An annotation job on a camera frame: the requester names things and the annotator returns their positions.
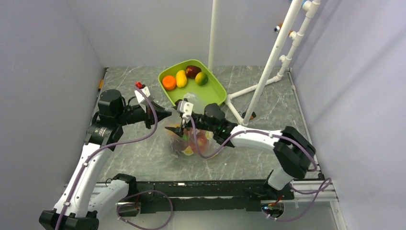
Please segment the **clear plastic bag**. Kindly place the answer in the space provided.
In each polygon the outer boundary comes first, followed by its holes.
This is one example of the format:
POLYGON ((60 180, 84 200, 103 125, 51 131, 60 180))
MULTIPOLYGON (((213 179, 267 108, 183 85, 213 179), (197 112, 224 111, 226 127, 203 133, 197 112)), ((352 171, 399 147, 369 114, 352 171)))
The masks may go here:
MULTIPOLYGON (((194 104, 193 106, 193 112, 197 114, 203 114, 204 113, 204 108, 207 105, 206 102, 204 102, 202 99, 200 99, 197 95, 194 93, 187 93, 184 95, 184 98, 188 102, 194 104)), ((192 155, 197 155, 199 150, 197 150, 197 153, 193 153, 191 150, 191 147, 189 145, 189 131, 185 129, 184 130, 184 135, 182 138, 177 136, 171 131, 168 131, 164 129, 166 136, 166 146, 169 150, 169 154, 171 154, 175 158, 180 158, 180 157, 189 157, 192 155)), ((205 153, 202 153, 203 155, 209 155, 213 153, 216 149, 216 141, 213 139, 213 132, 206 131, 206 138, 209 140, 209 147, 207 148, 205 153)))

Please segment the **red grape bunch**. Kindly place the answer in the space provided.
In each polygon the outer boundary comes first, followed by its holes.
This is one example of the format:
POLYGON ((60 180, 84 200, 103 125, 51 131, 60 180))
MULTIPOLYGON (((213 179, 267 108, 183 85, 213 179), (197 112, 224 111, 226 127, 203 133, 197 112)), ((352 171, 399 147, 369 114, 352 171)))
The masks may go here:
POLYGON ((206 131, 204 130, 197 130, 196 131, 196 138, 197 144, 194 142, 194 132, 191 130, 189 131, 189 145, 193 153, 197 153, 197 150, 200 153, 205 153, 207 148, 209 147, 209 140, 206 138, 206 131))

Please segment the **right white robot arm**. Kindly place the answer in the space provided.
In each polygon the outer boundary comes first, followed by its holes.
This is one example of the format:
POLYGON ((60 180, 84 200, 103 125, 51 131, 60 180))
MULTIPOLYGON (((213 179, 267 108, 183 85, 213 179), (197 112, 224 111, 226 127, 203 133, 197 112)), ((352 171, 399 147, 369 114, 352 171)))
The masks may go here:
POLYGON ((259 150, 271 150, 279 161, 279 168, 270 172, 264 185, 264 194, 270 199, 277 198, 283 188, 294 179, 303 179, 313 165, 316 149, 294 127, 286 126, 283 130, 261 130, 248 128, 226 119, 219 105, 208 104, 202 114, 194 112, 193 105, 185 100, 177 102, 180 124, 165 129, 182 137, 186 129, 209 131, 220 147, 247 147, 259 150))

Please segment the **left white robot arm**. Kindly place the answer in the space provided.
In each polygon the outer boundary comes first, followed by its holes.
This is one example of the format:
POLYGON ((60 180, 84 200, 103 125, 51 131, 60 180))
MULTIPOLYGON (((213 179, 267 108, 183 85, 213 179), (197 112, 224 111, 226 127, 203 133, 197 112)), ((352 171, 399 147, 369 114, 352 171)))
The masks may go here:
POLYGON ((100 220, 121 199, 132 201, 138 193, 136 178, 119 173, 101 193, 92 197, 104 165, 123 135, 123 126, 143 122, 155 132, 157 123, 171 115, 154 102, 145 85, 135 88, 137 105, 130 105, 119 90, 103 91, 98 111, 86 132, 80 160, 61 198, 44 210, 39 223, 46 230, 96 230, 100 220))

